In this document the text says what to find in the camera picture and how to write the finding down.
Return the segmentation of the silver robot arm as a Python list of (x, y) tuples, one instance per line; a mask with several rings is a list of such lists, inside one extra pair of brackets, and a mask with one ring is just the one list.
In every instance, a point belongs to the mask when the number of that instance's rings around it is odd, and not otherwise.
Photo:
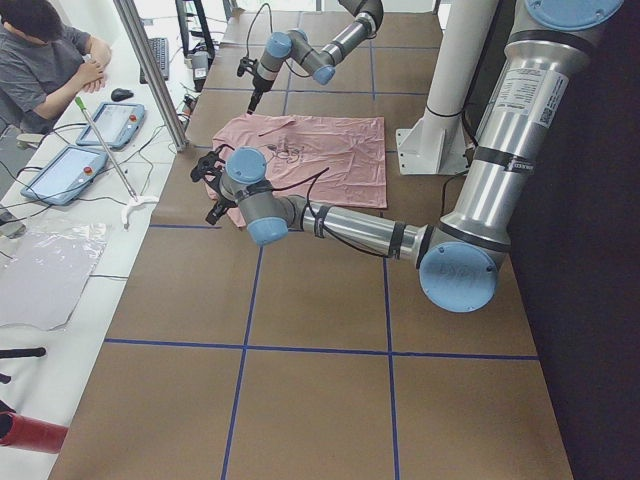
[(292, 231), (330, 237), (359, 252), (415, 264), (428, 299), (450, 312), (484, 307), (494, 296), (510, 250), (508, 223), (569, 85), (590, 62), (618, 1), (520, 1), (504, 48), (505, 63), (455, 207), (438, 223), (414, 227), (274, 187), (258, 149), (211, 151), (191, 178), (215, 194), (207, 221), (238, 209), (264, 246)]
[(293, 60), (320, 85), (333, 78), (336, 66), (363, 41), (372, 39), (380, 29), (384, 9), (381, 1), (339, 1), (354, 16), (353, 22), (321, 50), (315, 50), (300, 29), (272, 32), (259, 59), (241, 58), (237, 76), (249, 73), (253, 77), (252, 93), (247, 113), (253, 114), (264, 93), (269, 92), (281, 67)]

